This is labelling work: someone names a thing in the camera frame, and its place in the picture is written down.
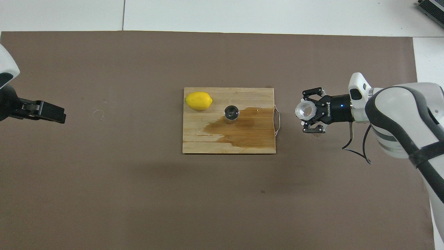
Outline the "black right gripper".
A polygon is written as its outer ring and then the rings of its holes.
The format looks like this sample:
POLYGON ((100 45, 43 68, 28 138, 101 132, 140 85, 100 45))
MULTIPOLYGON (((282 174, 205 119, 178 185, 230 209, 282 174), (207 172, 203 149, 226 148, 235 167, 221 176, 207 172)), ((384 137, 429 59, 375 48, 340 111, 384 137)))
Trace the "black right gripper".
POLYGON ((304 90, 302 94, 302 100, 314 103, 317 109, 314 121, 302 121, 303 133, 325 133, 328 124, 354 121, 350 95, 326 95, 322 87, 304 90))

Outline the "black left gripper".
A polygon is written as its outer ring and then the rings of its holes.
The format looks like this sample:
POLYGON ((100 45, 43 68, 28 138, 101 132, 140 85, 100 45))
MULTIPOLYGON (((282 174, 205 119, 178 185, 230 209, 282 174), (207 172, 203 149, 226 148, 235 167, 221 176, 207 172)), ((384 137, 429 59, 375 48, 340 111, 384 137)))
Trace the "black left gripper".
POLYGON ((64 108, 46 101, 30 101, 18 98, 14 88, 6 84, 0 90, 0 121, 9 117, 16 110, 18 117, 22 119, 46 120, 60 124, 64 124, 66 121, 64 108))

